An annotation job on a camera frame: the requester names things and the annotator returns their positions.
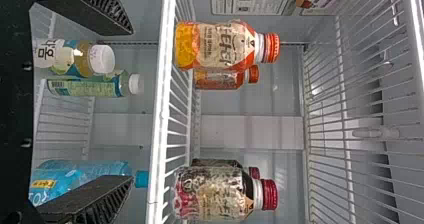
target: white wire rack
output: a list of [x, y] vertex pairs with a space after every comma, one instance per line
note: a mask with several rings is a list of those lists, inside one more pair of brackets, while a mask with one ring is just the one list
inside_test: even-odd
[[88, 158], [94, 97], [52, 95], [42, 79], [36, 94], [32, 167], [50, 159]]
[[193, 89], [193, 73], [181, 72], [173, 62], [177, 21], [195, 20], [191, 0], [163, 0], [153, 113], [153, 137], [146, 223], [178, 223], [172, 213], [174, 172], [199, 152], [200, 92]]
[[303, 55], [313, 223], [423, 223], [421, 0], [343, 0]]

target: orange label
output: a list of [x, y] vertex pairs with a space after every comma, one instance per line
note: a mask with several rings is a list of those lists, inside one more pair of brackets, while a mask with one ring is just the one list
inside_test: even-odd
[[254, 62], [255, 42], [255, 32], [242, 22], [180, 23], [176, 30], [178, 65], [241, 72]]

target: white bottle cap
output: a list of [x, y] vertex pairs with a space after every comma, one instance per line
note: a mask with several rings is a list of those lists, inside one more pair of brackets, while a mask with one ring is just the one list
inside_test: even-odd
[[144, 80], [141, 78], [140, 74], [131, 74], [128, 85], [133, 95], [142, 94], [144, 92]]
[[90, 64], [97, 74], [107, 74], [115, 69], [115, 54], [108, 45], [94, 45], [90, 49]]

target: bottle neck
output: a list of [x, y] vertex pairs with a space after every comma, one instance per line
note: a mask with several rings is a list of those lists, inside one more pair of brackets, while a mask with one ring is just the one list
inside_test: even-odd
[[262, 210], [264, 206], [264, 189], [261, 180], [252, 178], [253, 183], [253, 208]]
[[255, 33], [256, 45], [255, 45], [255, 63], [259, 64], [263, 62], [265, 53], [265, 39], [264, 34]]

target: bottle lying on side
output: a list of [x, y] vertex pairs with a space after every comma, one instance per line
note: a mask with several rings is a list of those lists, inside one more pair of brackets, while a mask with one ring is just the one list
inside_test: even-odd
[[181, 167], [172, 194], [174, 214], [182, 220], [240, 222], [254, 210], [278, 206], [273, 180], [256, 180], [234, 167]]
[[104, 76], [91, 78], [58, 77], [47, 79], [47, 87], [57, 96], [127, 97], [144, 92], [140, 74], [115, 70]]
[[236, 90], [244, 83], [255, 84], [259, 81], [259, 68], [254, 65], [240, 73], [194, 70], [194, 87], [201, 90]]
[[31, 174], [29, 200], [39, 206], [103, 175], [134, 175], [136, 188], [147, 188], [149, 180], [149, 172], [133, 174], [126, 161], [48, 160]]
[[34, 65], [57, 75], [87, 78], [115, 69], [115, 54], [108, 45], [85, 40], [35, 39]]

